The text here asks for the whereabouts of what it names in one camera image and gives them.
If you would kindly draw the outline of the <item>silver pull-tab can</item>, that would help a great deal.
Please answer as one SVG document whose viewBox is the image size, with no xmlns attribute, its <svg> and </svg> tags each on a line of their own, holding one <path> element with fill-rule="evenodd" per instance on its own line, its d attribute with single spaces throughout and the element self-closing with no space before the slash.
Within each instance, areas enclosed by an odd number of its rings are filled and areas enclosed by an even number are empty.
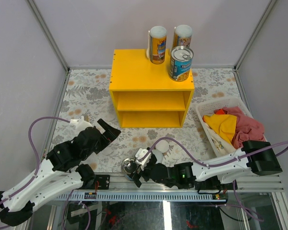
<svg viewBox="0 0 288 230">
<path fill-rule="evenodd" d="M 170 53 L 169 76 L 174 81 L 185 81 L 189 77 L 193 51 L 187 46 L 176 46 Z"/>
<path fill-rule="evenodd" d="M 134 173 L 138 167 L 138 164 L 135 162 L 136 158 L 126 158 L 121 164 L 121 171 L 124 174 L 125 178 L 129 181 L 132 181 L 132 173 Z"/>
</svg>

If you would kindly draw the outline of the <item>lidded can white lid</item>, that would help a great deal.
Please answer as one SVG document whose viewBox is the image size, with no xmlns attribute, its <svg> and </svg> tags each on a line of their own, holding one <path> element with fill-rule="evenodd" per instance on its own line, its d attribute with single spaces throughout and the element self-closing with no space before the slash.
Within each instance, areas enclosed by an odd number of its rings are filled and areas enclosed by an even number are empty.
<svg viewBox="0 0 288 230">
<path fill-rule="evenodd" d="M 162 154 L 166 153 L 169 150 L 169 144 L 167 141 L 165 140 L 160 140 L 156 146 L 155 149 L 160 151 Z"/>
</svg>

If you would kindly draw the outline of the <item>tall can with plastic lid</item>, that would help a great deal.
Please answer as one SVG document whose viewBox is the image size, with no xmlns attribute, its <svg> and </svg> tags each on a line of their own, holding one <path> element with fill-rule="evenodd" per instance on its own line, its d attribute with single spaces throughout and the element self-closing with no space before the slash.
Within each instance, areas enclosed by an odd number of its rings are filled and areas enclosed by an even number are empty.
<svg viewBox="0 0 288 230">
<path fill-rule="evenodd" d="M 192 39 L 192 28 L 185 24 L 178 25 L 174 29 L 172 48 L 175 48 L 177 46 L 190 47 L 191 39 Z"/>
</svg>

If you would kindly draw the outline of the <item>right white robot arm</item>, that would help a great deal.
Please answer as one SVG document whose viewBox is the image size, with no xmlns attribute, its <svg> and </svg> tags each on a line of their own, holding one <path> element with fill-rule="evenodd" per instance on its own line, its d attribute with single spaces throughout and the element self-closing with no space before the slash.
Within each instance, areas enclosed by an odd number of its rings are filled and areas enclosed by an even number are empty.
<svg viewBox="0 0 288 230">
<path fill-rule="evenodd" d="M 141 187 L 140 178 L 143 178 L 169 188 L 195 188 L 198 191 L 224 190 L 228 184 L 248 173 L 267 176 L 282 172 L 271 144 L 254 140 L 243 142 L 242 148 L 223 157 L 172 167 L 158 163 L 151 150 L 139 149 L 135 158 L 121 168 L 137 187 Z"/>
</svg>

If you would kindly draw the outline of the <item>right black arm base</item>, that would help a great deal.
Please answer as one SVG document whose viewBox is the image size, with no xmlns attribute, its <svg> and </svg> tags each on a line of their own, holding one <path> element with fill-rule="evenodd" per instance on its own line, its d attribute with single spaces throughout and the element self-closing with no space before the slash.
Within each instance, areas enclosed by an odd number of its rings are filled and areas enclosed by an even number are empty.
<svg viewBox="0 0 288 230">
<path fill-rule="evenodd" d="M 221 184 L 217 176 L 211 177 L 205 181 L 195 181 L 194 182 L 195 190 L 198 194 L 219 194 L 220 192 L 225 193 L 229 190 L 237 189 L 238 186 L 233 183 Z"/>
</svg>

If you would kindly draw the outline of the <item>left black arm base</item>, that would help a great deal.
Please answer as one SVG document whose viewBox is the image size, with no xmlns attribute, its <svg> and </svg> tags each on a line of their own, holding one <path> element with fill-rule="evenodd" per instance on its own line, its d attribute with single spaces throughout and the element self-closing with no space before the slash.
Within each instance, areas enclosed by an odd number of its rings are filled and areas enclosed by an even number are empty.
<svg viewBox="0 0 288 230">
<path fill-rule="evenodd" d="M 96 175 L 88 164 L 81 164 L 76 170 L 80 176 L 83 185 L 80 189 L 108 190 L 110 184 L 110 175 Z"/>
</svg>

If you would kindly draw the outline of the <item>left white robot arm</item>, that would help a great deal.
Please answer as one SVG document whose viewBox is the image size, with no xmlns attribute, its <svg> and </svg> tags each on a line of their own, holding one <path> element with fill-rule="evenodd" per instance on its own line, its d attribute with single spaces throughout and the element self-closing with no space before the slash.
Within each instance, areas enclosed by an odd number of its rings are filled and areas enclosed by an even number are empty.
<svg viewBox="0 0 288 230">
<path fill-rule="evenodd" d="M 43 160 L 37 159 L 36 169 L 16 186 L 0 191 L 0 220 L 4 227 L 15 227 L 31 218 L 48 201 L 74 189 L 97 189 L 96 175 L 85 161 L 109 146 L 121 131 L 103 119 L 95 126 L 84 120 L 68 120 L 78 135 L 56 145 Z"/>
</svg>

